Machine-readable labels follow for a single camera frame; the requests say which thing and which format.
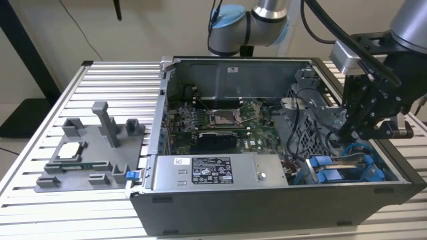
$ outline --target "screw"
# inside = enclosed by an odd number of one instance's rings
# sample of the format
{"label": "screw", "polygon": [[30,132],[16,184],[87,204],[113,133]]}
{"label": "screw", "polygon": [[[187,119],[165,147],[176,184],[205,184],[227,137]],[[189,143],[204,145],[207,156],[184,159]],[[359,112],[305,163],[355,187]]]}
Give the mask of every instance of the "screw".
{"label": "screw", "polygon": [[257,176],[257,180],[260,180],[260,181],[264,181],[265,178],[267,178],[267,175],[265,175],[265,173],[263,173],[263,172],[257,172],[257,173],[256,173],[256,176]]}

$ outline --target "computer chassis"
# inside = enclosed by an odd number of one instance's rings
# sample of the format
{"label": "computer chassis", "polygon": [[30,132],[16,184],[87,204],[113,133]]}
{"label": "computer chassis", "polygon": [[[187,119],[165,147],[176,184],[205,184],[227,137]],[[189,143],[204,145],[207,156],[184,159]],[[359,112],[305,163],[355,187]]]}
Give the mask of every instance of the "computer chassis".
{"label": "computer chassis", "polygon": [[125,186],[149,235],[355,226],[425,187],[388,140],[336,141],[343,86],[317,58],[176,56],[161,76]]}

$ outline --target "metal slotted table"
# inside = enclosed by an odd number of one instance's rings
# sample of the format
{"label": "metal slotted table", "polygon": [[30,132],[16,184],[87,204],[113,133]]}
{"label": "metal slotted table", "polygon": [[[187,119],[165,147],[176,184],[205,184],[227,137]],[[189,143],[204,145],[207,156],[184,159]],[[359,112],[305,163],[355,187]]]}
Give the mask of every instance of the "metal slotted table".
{"label": "metal slotted table", "polygon": [[[325,62],[344,82],[331,62]],[[34,193],[41,175],[64,134],[68,117],[84,125],[100,124],[91,111],[95,101],[108,101],[108,114],[119,124],[137,118],[145,124],[139,165],[145,165],[156,98],[157,62],[95,62],[81,66],[49,115],[0,182],[0,240],[5,239],[156,239],[147,236],[124,189]],[[392,144],[427,180],[427,127],[412,114],[412,139]],[[407,203],[381,208],[359,226],[188,237],[188,239],[427,239],[427,191]]]}

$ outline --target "floor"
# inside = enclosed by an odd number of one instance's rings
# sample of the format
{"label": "floor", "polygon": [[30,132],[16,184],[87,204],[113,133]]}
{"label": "floor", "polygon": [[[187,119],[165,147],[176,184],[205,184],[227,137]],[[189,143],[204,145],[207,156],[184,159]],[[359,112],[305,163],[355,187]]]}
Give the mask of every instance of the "floor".
{"label": "floor", "polygon": [[[0,124],[6,120],[8,116],[16,109],[18,104],[0,104]],[[10,139],[0,137],[0,148],[8,149],[16,153],[20,153],[28,143],[29,139]],[[9,167],[16,160],[17,156],[0,149],[0,180],[6,174]]]}

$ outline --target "motherboard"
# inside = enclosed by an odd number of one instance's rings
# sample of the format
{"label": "motherboard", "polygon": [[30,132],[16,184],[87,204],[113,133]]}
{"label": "motherboard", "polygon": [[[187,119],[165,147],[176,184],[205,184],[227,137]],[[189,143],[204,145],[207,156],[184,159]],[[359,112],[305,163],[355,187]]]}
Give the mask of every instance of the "motherboard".
{"label": "motherboard", "polygon": [[261,99],[172,103],[168,111],[172,155],[277,154],[281,139],[271,119],[275,105]]}

